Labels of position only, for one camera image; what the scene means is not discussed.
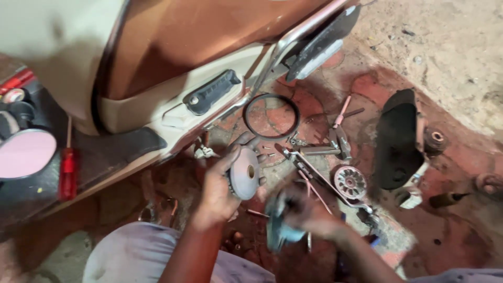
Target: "mechanic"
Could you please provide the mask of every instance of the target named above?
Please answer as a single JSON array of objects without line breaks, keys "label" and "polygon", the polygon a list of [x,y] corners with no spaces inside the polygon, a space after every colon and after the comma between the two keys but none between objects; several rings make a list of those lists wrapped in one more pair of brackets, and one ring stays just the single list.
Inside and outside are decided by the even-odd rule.
[{"label": "mechanic", "polygon": [[[205,175],[203,195],[182,233],[146,222],[127,224],[106,236],[92,251],[83,282],[159,283],[273,283],[269,271],[243,258],[220,251],[224,225],[240,200],[228,190],[226,171],[242,146],[254,148],[259,140],[241,135],[231,152]],[[298,190],[287,190],[294,208],[286,211],[288,225],[331,240],[347,256],[347,264],[359,282],[394,283],[403,280],[362,237],[330,215],[318,202]],[[498,269],[453,269],[413,282],[503,282]]]}]

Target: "screwdriver handle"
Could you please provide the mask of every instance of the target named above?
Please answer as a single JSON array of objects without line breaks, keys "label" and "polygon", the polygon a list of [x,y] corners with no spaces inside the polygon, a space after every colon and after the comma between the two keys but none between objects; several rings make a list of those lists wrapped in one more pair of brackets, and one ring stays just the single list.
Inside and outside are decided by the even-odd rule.
[{"label": "screwdriver handle", "polygon": [[77,168],[75,163],[75,150],[64,148],[61,151],[59,168],[58,199],[60,201],[72,200],[77,196]]}]

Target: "red screwdriver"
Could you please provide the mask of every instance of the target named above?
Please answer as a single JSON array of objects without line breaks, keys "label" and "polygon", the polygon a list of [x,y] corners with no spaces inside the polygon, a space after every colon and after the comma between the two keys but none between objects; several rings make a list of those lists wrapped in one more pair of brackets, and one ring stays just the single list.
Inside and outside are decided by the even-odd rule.
[{"label": "red screwdriver", "polygon": [[72,200],[77,196],[77,167],[75,150],[71,147],[71,128],[71,116],[69,116],[66,148],[61,151],[59,166],[58,199],[60,201]]}]

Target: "dirty floor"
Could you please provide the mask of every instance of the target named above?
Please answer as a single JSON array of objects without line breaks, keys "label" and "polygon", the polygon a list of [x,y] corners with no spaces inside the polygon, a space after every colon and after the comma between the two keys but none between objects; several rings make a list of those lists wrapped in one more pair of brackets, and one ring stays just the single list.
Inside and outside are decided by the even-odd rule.
[{"label": "dirty floor", "polygon": [[[424,201],[407,210],[395,206],[391,193],[372,185],[375,128],[380,111],[392,94],[410,87],[414,86],[401,74],[375,63],[368,50],[349,43],[307,79],[286,83],[279,78],[262,87],[262,92],[281,94],[296,102],[302,116],[298,138],[311,145],[328,142],[328,128],[348,95],[352,96],[348,111],[365,107],[364,112],[342,123],[352,146],[352,160],[342,162],[335,156],[308,160],[327,178],[340,164],[355,166],[365,174],[371,195],[368,201],[377,207],[381,217],[381,225],[375,231],[369,231],[356,210],[341,204],[334,193],[319,184],[315,186],[335,215],[343,211],[348,215],[347,222],[362,235],[376,233],[381,237],[376,251],[401,276],[414,278],[455,267],[503,267],[503,224],[499,221],[503,208],[499,203],[474,193],[448,208],[435,210]],[[474,192],[473,177],[477,174],[503,174],[500,143],[468,130],[420,90],[416,89],[416,94],[429,125],[442,130],[450,141],[447,150],[431,160],[421,180],[423,199],[450,191]],[[257,103],[250,115],[252,126],[266,135],[275,135],[291,125],[288,106],[273,100]],[[209,132],[209,146],[222,150],[244,131],[240,110],[215,124]],[[284,140],[277,143],[286,145]],[[277,282],[332,282],[336,251],[331,243],[314,239],[313,253],[307,254],[306,244],[301,241],[272,255],[265,244],[266,220],[245,212],[247,208],[263,211],[267,194],[298,178],[295,167],[277,152],[274,142],[263,141],[259,149],[262,153],[276,153],[262,167],[261,174],[268,183],[254,198],[242,203],[227,232],[242,232],[260,264],[276,274]],[[203,165],[180,154],[152,168],[156,189],[180,202],[175,222],[178,229],[183,229],[200,197]],[[22,281],[31,276],[38,282],[57,282],[56,277],[61,282],[79,282],[93,246],[117,227],[137,219],[145,205],[139,180],[139,175],[134,175],[20,229],[0,246],[0,267],[4,270],[0,278]]]}]

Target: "scooter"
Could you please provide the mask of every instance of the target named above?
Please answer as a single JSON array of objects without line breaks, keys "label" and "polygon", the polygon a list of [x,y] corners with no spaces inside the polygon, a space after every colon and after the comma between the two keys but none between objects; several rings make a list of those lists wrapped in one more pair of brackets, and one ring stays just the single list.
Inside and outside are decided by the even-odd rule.
[{"label": "scooter", "polygon": [[[79,147],[140,144],[80,183],[77,200],[173,157],[268,80],[306,78],[341,49],[360,9],[354,0],[0,0],[0,52],[35,73]],[[145,131],[154,145],[141,144]]]}]

